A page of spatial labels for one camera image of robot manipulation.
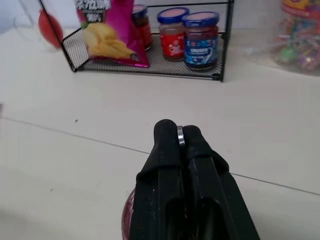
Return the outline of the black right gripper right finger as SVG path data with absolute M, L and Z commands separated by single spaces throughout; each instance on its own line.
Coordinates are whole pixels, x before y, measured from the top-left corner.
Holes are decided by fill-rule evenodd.
M 260 240 L 228 163 L 194 125 L 183 127 L 192 240 Z

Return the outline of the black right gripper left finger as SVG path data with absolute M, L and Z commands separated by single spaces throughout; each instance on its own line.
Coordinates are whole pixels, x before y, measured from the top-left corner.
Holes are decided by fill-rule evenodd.
M 129 240 L 183 240 L 185 190 L 177 125 L 157 122 L 154 145 L 136 176 Z

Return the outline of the silver metal spoon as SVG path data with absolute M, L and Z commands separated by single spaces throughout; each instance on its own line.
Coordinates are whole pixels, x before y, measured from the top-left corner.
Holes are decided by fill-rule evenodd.
M 177 126 L 177 137 L 178 137 L 178 143 L 181 148 L 184 148 L 186 143 L 185 143 L 185 137 L 184 137 L 184 131 L 183 131 L 183 126 Z

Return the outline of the glass bowl of red jam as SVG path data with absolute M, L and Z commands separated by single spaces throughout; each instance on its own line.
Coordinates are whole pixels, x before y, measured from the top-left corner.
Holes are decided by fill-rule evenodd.
M 132 223 L 132 216 L 134 212 L 134 200 L 135 200 L 135 188 L 129 194 L 121 216 L 121 235 L 122 240 L 135 240 L 131 237 L 131 223 Z

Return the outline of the jam jar with blue label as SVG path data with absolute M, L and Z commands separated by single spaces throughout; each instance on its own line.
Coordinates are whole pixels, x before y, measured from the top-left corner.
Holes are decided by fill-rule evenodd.
M 219 13 L 202 11 L 182 18 L 184 27 L 184 62 L 190 69 L 201 71 L 217 62 Z

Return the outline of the jam jar with red label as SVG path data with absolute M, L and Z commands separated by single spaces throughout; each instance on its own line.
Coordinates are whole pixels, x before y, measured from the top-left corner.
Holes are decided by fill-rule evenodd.
M 185 29 L 182 18 L 190 13 L 186 7 L 173 7 L 157 14 L 163 57 L 172 62 L 184 59 Z

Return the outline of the magenta potato chip bag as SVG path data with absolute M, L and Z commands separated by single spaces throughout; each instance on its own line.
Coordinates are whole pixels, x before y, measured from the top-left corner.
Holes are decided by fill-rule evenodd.
M 144 44 L 132 21 L 134 0 L 73 0 L 91 58 L 148 68 Z

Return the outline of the dark red sauce jar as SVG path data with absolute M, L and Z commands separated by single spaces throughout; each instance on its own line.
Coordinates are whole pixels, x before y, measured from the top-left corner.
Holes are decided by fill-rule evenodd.
M 144 49 L 150 49 L 153 44 L 153 37 L 148 17 L 148 8 L 143 4 L 134 5 L 131 18 L 143 42 Z

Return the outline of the clear jar of colourful candy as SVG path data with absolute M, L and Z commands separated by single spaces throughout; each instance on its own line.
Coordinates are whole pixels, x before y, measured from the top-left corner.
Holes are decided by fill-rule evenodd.
M 272 53 L 276 63 L 320 76 L 320 0 L 281 0 Z

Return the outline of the red apple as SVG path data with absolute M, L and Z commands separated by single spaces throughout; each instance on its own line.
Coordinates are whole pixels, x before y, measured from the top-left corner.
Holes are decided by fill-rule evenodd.
M 61 48 L 63 40 L 63 30 L 59 22 L 43 9 L 39 12 L 38 28 L 44 39 L 56 49 Z

